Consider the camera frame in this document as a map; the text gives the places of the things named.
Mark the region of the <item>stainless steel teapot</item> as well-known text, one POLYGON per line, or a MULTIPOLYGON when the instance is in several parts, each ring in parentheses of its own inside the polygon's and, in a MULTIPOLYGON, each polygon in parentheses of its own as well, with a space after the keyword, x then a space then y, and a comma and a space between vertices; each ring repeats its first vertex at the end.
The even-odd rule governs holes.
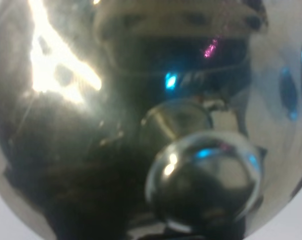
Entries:
POLYGON ((49 240, 242 240, 302 186, 302 0, 0 0, 0 195, 49 240))

